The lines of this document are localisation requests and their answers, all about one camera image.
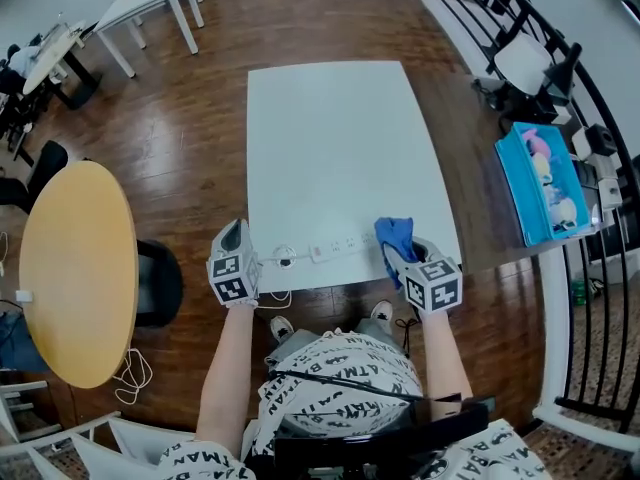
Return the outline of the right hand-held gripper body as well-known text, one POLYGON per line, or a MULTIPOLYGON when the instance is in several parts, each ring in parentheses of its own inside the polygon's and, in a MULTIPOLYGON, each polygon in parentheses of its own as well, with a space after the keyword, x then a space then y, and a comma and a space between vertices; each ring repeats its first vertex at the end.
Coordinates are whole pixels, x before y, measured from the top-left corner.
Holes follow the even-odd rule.
POLYGON ((428 240, 415 238, 412 246, 418 257, 415 262, 403 259, 394 247, 387 246, 387 261, 406 301, 419 314, 446 311, 460 305, 462 272, 455 261, 428 240))

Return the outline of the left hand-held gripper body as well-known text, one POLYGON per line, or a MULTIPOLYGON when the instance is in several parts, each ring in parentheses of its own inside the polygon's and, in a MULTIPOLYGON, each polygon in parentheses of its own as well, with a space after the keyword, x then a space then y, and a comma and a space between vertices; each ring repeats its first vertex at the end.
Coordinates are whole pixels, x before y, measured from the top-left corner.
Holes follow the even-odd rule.
POLYGON ((261 267, 245 219, 227 224, 213 239, 207 275, 219 303, 227 308, 258 305, 261 267))

